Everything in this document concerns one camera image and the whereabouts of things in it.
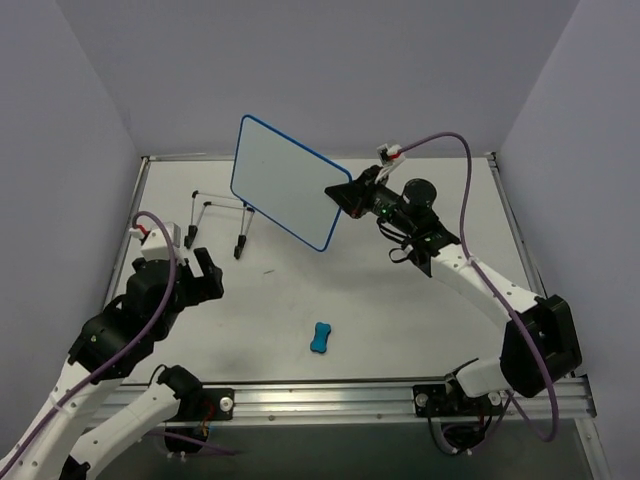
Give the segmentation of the blue framed small whiteboard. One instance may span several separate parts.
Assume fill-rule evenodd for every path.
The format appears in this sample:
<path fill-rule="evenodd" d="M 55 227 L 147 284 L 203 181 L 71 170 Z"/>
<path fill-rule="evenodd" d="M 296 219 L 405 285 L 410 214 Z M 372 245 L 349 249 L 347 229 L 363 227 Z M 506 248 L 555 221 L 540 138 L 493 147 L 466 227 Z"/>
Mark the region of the blue framed small whiteboard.
<path fill-rule="evenodd" d="M 317 252 L 328 248 L 340 216 L 325 189 L 351 180 L 347 169 L 263 120 L 242 117 L 231 192 Z"/>

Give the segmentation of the blue bone shaped eraser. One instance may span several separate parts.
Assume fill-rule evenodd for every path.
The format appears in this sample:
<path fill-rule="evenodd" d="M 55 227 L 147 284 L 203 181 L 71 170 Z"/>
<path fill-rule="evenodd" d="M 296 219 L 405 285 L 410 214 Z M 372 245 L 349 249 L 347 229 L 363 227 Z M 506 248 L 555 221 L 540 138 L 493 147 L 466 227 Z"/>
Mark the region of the blue bone shaped eraser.
<path fill-rule="evenodd" d="M 310 351 L 317 354 L 325 354 L 328 349 L 328 339 L 331 334 L 331 325 L 317 322 L 314 326 L 314 334 L 310 342 Z"/>

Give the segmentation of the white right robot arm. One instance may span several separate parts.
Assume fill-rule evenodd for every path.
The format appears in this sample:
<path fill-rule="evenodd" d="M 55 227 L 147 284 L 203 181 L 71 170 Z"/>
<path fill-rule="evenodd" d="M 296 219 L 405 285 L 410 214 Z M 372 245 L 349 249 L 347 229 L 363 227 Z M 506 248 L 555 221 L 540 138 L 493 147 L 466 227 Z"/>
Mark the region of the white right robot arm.
<path fill-rule="evenodd" d="M 466 252 L 433 210 L 435 186 L 408 181 L 401 193 L 372 166 L 355 180 L 328 186 L 326 195 L 354 219 L 371 213 L 381 233 L 396 242 L 404 260 L 460 294 L 503 335 L 499 353 L 454 370 L 444 400 L 464 413 L 481 396 L 511 390 L 532 398 L 582 363 L 571 309 L 558 295 L 539 296 L 511 282 Z"/>

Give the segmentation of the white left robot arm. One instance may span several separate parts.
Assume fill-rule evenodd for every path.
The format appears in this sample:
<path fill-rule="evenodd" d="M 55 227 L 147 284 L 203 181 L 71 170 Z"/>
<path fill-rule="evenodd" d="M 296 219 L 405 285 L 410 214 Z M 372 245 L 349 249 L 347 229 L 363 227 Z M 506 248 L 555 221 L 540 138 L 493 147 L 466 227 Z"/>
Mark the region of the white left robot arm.
<path fill-rule="evenodd" d="M 1 461 L 4 479 L 93 479 L 132 443 L 173 417 L 205 404 L 202 382 L 186 368 L 165 368 L 136 400 L 98 427 L 95 412 L 166 339 L 188 307 L 224 294 L 223 273 L 205 248 L 187 260 L 144 255 L 123 294 L 82 327 L 54 388 L 29 429 Z"/>

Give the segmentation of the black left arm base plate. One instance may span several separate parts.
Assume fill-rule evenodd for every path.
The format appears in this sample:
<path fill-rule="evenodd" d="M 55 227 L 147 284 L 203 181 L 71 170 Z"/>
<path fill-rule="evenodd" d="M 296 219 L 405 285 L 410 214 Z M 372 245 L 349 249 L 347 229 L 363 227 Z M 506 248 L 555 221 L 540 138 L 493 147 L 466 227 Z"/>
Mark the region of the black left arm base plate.
<path fill-rule="evenodd" d="M 181 400 L 178 418 L 185 422 L 229 421 L 234 408 L 233 389 L 201 388 Z"/>

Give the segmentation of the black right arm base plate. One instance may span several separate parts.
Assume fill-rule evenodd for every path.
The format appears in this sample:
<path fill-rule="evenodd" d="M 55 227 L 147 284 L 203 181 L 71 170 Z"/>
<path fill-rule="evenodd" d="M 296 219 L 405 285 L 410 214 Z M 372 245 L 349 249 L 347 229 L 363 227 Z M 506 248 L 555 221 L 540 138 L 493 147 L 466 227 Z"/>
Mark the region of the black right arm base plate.
<path fill-rule="evenodd" d="M 417 384 L 412 387 L 414 411 L 418 417 L 478 417 L 498 415 L 502 399 L 491 400 L 489 395 L 469 397 L 455 382 Z"/>

